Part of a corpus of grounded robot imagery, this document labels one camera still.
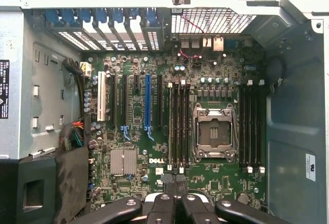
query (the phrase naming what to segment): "green circuit board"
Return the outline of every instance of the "green circuit board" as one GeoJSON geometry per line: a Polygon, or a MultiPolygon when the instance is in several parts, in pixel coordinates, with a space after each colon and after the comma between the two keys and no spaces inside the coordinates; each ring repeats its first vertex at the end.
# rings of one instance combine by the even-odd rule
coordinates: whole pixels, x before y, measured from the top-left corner
{"type": "MultiPolygon", "coordinates": [[[[91,156],[95,159],[92,182],[94,189],[100,189],[94,195],[94,204],[126,196],[145,199],[149,193],[164,191],[164,178],[173,174],[173,168],[168,166],[174,166],[170,159],[173,148],[170,147],[173,133],[171,126],[175,124],[175,120],[171,115],[174,112],[169,86],[175,83],[181,86],[182,80],[185,81],[184,84],[189,85],[188,102],[184,102],[187,106],[184,115],[189,113],[189,118],[184,118],[189,128],[186,135],[188,149],[184,152],[189,165],[181,172],[178,165],[175,174],[182,176],[188,189],[207,192],[214,201],[222,198],[236,199],[237,194],[241,192],[248,194],[250,204],[255,208],[260,205],[260,200],[265,200],[266,175],[257,170],[248,173],[239,163],[239,152],[232,161],[225,158],[202,158],[198,162],[192,149],[195,132],[192,114],[197,104],[205,109],[224,109],[231,104],[237,114],[236,129],[239,131],[240,96],[236,83],[249,79],[258,83],[262,78],[261,70],[245,70],[247,65],[261,69],[264,51],[259,45],[244,47],[237,44],[236,47],[226,49],[225,57],[219,52],[205,52],[201,59],[189,61],[178,57],[174,51],[158,54],[110,52],[86,54],[84,58],[86,62],[92,58],[90,63],[93,75],[97,75],[99,71],[107,74],[105,121],[97,122],[97,85],[93,84],[91,79],[86,81],[85,86],[86,91],[92,93],[92,121],[94,125],[101,125],[100,136],[96,135],[96,131],[92,133],[92,139],[97,142],[96,149],[91,151],[91,156]],[[154,141],[144,129],[146,76],[151,76],[150,105],[154,141]],[[129,127],[127,134],[130,140],[124,137],[121,130],[123,125],[129,127]],[[132,154],[135,154],[136,158],[122,165],[124,170],[129,172],[115,173],[120,167],[117,164],[119,158],[124,155],[130,157],[132,154]]],[[[265,99],[263,101],[260,106],[264,109],[265,99]]],[[[262,114],[264,123],[259,126],[262,130],[260,142],[265,145],[265,112],[262,114]]],[[[261,146],[260,153],[261,163],[265,166],[265,146],[261,146]]]]}

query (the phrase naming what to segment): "ventilation grille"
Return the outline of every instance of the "ventilation grille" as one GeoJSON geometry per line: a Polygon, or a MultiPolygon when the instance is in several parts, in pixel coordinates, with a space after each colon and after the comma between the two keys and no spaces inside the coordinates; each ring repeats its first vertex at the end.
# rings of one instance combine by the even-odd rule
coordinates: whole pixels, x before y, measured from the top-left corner
{"type": "MultiPolygon", "coordinates": [[[[238,15],[229,8],[185,9],[183,17],[199,26],[206,34],[241,33],[255,15],[238,15]]],[[[172,16],[172,33],[202,33],[180,15],[172,16]]]]}

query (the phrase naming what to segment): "label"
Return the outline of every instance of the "label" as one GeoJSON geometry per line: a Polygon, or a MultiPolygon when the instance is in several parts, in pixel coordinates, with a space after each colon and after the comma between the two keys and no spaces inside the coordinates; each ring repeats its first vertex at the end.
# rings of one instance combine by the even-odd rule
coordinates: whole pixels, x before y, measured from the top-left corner
{"type": "Polygon", "coordinates": [[[306,177],[315,182],[315,156],[306,154],[306,177]]]}
{"type": "Polygon", "coordinates": [[[8,119],[9,60],[0,60],[0,119],[8,119]]]}

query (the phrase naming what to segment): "white label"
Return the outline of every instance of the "white label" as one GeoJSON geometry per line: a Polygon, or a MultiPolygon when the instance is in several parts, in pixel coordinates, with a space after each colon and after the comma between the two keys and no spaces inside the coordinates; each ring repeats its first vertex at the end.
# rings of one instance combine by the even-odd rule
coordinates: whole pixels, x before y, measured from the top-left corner
{"type": "Polygon", "coordinates": [[[306,154],[306,177],[315,182],[315,156],[306,154]]]}

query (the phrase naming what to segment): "capacitor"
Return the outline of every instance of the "capacitor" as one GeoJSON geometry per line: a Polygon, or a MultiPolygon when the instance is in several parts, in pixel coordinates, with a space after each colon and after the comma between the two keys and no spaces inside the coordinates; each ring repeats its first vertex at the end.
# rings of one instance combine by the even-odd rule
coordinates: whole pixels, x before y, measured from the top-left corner
{"type": "Polygon", "coordinates": [[[148,180],[149,180],[149,176],[147,174],[142,176],[142,181],[147,182],[148,180]]]}

